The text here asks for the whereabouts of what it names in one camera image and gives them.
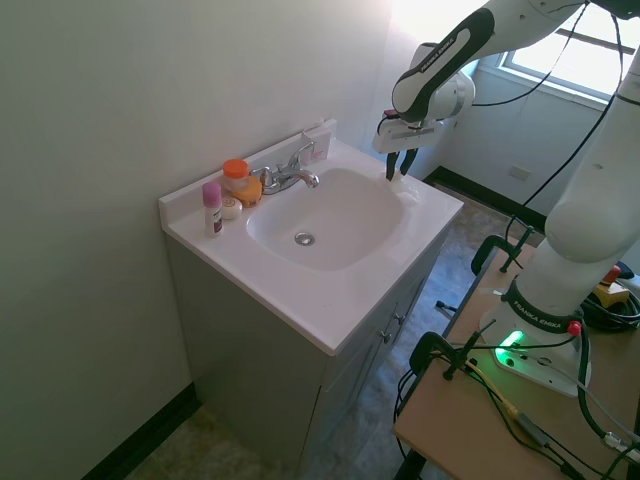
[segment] window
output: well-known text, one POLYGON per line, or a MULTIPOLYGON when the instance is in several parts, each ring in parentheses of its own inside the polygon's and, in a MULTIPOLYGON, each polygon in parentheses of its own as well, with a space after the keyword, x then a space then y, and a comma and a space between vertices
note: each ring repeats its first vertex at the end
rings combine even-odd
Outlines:
MULTIPOLYGON (((542 78, 553 68, 580 10, 553 35, 515 52, 509 52, 503 66, 542 78)), ((624 52, 624 74, 640 44, 640 19, 619 20, 624 52)), ((611 15, 590 5, 582 16, 573 38, 553 68, 550 82, 608 100, 618 86, 620 54, 611 15)))

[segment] yellow object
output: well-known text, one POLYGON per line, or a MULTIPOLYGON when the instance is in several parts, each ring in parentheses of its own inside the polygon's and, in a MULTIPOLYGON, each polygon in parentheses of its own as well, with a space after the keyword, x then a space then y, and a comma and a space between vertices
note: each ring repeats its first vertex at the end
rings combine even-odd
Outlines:
POLYGON ((593 289, 593 293, 604 308, 609 308, 618 302, 626 303, 629 300, 629 290, 618 283, 612 283, 609 286, 600 283, 593 289))
POLYGON ((248 177, 249 186, 239 192, 231 192, 231 194, 242 202, 244 208, 255 207, 262 198, 262 183, 257 177, 248 177))
POLYGON ((467 361, 465 362, 465 365, 469 367, 471 370, 473 370, 476 373, 476 375, 482 378, 487 383, 487 385, 489 385, 491 390, 493 390, 496 396, 502 401, 504 408, 507 410, 507 415, 509 415, 511 419, 517 420, 518 416, 520 415, 520 412, 518 411, 518 409, 515 407, 513 403, 511 403, 509 400, 507 400, 504 397, 504 395, 502 395, 500 390, 498 390, 498 387, 495 386, 495 384, 491 381, 491 379, 487 377, 484 374, 484 372, 480 370, 478 367, 476 367, 473 363, 467 361))

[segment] red button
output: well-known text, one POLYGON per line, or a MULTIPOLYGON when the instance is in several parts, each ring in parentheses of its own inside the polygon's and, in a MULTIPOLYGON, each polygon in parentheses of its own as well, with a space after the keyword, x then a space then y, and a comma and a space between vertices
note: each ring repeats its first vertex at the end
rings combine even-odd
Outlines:
POLYGON ((602 283, 604 283, 605 285, 611 285, 618 279, 618 277, 620 276, 620 272, 622 272, 620 267, 614 265, 613 268, 609 270, 609 273, 604 276, 604 278, 602 279, 602 283))
POLYGON ((582 333, 582 324, 577 320, 571 320, 569 322, 569 328, 567 328, 569 335, 577 337, 582 333))

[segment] small white container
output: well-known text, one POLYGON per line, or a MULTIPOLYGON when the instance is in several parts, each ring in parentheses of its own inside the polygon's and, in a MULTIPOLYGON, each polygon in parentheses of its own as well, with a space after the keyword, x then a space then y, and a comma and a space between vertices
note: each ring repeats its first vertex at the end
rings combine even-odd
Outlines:
POLYGON ((223 220, 235 220, 242 214, 242 202, 237 198, 224 197, 221 212, 223 220))

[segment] white wall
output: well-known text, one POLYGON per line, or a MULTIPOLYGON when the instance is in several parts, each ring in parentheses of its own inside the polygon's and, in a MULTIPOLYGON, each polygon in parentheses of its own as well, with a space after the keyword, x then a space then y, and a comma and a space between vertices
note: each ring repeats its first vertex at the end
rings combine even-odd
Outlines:
POLYGON ((80 478, 190 383, 156 200, 320 117, 360 145, 389 18, 2 3, 0 477, 80 478))
MULTIPOLYGON (((484 3, 486 3, 485 0, 458 0, 456 7, 451 8, 440 0, 394 1, 382 67, 361 150, 379 160, 386 160, 386 155, 378 154, 371 143, 382 118, 382 112, 393 108, 391 104, 393 86, 409 69, 418 45, 424 42, 440 43, 458 23, 484 3)), ((474 67, 475 64, 465 71, 471 73, 474 67)), ((411 175, 422 180, 440 164, 441 157, 438 152, 447 143, 451 133, 450 126, 449 123, 448 128, 441 132, 440 138, 434 142, 433 147, 424 147, 419 150, 409 170, 411 175)))
MULTIPOLYGON (((477 103, 507 100, 530 89, 480 69, 474 81, 477 103)), ((507 105, 474 107, 453 129, 440 155, 442 166, 523 203, 569 158, 600 114, 594 108, 541 91, 507 105), (531 176, 524 182, 510 176, 513 164, 531 171, 531 176)), ((591 141, 529 204, 530 208, 544 215, 551 211, 591 141)), ((640 272, 640 243, 623 261, 640 272)))

